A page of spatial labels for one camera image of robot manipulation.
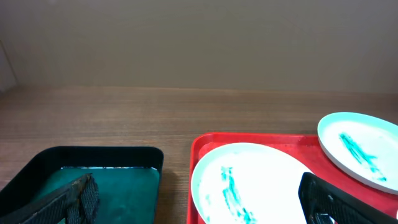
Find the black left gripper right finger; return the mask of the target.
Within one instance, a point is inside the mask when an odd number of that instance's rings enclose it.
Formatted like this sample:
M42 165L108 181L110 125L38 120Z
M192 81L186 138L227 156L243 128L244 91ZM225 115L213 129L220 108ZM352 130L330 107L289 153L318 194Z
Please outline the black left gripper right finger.
M397 224L397 219L358 200L310 172L303 173L298 197L311 224Z

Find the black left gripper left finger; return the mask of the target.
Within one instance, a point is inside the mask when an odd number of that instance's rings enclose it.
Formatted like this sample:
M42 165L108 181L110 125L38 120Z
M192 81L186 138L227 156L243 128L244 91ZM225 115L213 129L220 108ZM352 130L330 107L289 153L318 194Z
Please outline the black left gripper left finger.
M88 173L1 217L1 223L94 223L99 204L98 184Z

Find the white plate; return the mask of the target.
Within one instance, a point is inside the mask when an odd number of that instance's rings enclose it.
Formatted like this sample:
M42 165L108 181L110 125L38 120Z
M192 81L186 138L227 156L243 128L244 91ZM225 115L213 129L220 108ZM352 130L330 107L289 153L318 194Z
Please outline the white plate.
M397 125L374 116L337 112L317 126L326 156L343 172L374 189L397 194Z
M299 185L309 168L273 147L232 143L206 153L191 177L205 223L305 223Z

